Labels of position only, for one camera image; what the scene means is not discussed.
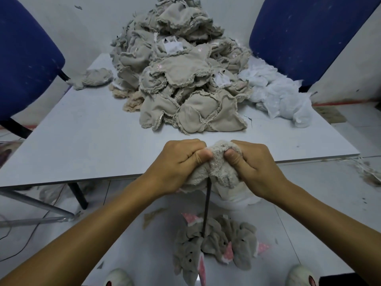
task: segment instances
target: right hand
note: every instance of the right hand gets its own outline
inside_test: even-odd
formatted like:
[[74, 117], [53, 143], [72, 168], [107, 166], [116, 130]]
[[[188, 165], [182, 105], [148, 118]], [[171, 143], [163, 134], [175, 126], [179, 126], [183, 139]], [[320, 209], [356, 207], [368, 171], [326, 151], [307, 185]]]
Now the right hand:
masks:
[[232, 142], [241, 149], [243, 157], [228, 149], [224, 154], [226, 161], [256, 196], [275, 202], [291, 182], [275, 163], [267, 146], [238, 140]]

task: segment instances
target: white slipper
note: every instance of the white slipper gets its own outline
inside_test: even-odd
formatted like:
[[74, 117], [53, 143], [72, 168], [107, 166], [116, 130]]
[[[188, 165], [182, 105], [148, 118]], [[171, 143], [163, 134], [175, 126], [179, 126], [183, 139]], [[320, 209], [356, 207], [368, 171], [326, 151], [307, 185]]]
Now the white slipper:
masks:
[[114, 269], [106, 277], [104, 286], [134, 286], [132, 279], [123, 269]]
[[295, 265], [288, 272], [286, 286], [318, 286], [318, 280], [306, 267]]

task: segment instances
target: pink slipper ear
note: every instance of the pink slipper ear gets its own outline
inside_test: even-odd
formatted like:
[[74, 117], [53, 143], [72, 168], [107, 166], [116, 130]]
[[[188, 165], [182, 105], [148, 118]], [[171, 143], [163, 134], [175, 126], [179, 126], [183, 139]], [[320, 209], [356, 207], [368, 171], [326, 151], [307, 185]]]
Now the pink slipper ear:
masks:
[[226, 247], [226, 251], [224, 255], [222, 256], [222, 262], [229, 264], [234, 258], [233, 249], [232, 249], [232, 242], [229, 242]]
[[207, 276], [205, 272], [205, 264], [204, 264], [204, 253], [200, 253], [200, 258], [198, 259], [198, 276], [200, 277], [201, 286], [206, 286], [207, 284]]
[[260, 243], [258, 246], [258, 254], [263, 253], [264, 251], [268, 250], [270, 248], [269, 245]]
[[181, 213], [181, 214], [183, 215], [183, 217], [187, 221], [188, 226], [193, 226], [196, 223], [201, 223], [204, 221], [203, 218], [199, 218], [198, 216], [193, 215], [193, 214], [188, 214], [188, 213]]

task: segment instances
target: cable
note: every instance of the cable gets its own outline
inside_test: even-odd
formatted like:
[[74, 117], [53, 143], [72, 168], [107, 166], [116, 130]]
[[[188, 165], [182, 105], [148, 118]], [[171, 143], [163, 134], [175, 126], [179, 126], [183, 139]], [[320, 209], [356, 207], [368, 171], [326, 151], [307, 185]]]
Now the cable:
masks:
[[[0, 216], [4, 219], [4, 221], [8, 222], [7, 218], [5, 216], [3, 216], [2, 214], [0, 214]], [[9, 225], [9, 231], [8, 233], [4, 236], [4, 237], [1, 237], [0, 240], [3, 240], [4, 238], [8, 237], [9, 233], [11, 232], [12, 230], [12, 226]]]
[[[58, 200], [60, 199], [61, 193], [62, 193], [62, 191], [64, 190], [65, 185], [62, 187], [62, 189], [61, 189], [61, 191], [60, 191], [60, 194], [58, 195], [58, 198], [57, 198], [56, 201], [54, 202], [53, 206], [55, 206], [55, 204], [56, 204], [56, 203], [58, 202]], [[45, 215], [44, 215], [42, 218], [45, 218], [49, 213], [50, 213], [50, 211], [47, 211], [47, 212], [45, 213]], [[40, 223], [38, 223], [38, 224], [34, 227], [34, 229], [33, 229], [32, 233], [31, 233], [31, 235], [29, 236], [28, 241], [26, 242], [26, 244], [24, 245], [24, 247], [22, 247], [22, 249], [21, 249], [20, 251], [18, 251], [16, 254], [14, 254], [14, 255], [12, 255], [12, 256], [9, 256], [9, 257], [7, 257], [7, 258], [5, 258], [5, 259], [0, 260], [0, 263], [3, 262], [3, 261], [5, 261], [5, 260], [11, 259], [11, 258], [17, 256], [18, 254], [20, 254], [20, 253], [26, 248], [26, 246], [29, 244], [29, 242], [30, 242], [30, 240], [31, 240], [31, 238], [32, 238], [32, 236], [33, 236], [33, 234], [35, 233], [35, 231], [37, 230], [37, 227], [38, 227], [39, 225], [40, 225]], [[9, 229], [9, 231], [8, 231], [8, 233], [7, 233], [7, 235], [5, 235], [4, 237], [2, 237], [1, 239], [7, 237], [7, 236], [9, 235], [9, 233], [10, 233], [11, 230], [12, 230], [12, 227], [10, 227], [10, 229]]]

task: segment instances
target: beige fabric pile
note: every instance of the beige fabric pile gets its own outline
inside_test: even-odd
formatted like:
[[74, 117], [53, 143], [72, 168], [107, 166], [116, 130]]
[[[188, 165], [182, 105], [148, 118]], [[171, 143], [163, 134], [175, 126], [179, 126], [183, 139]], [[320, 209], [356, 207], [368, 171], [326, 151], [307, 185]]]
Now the beige fabric pile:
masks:
[[158, 0], [111, 44], [118, 71], [113, 96], [128, 98], [124, 110], [140, 110], [143, 128], [157, 130], [162, 122], [185, 134], [247, 128], [237, 102], [252, 89], [237, 74], [251, 52], [223, 33], [200, 1]]

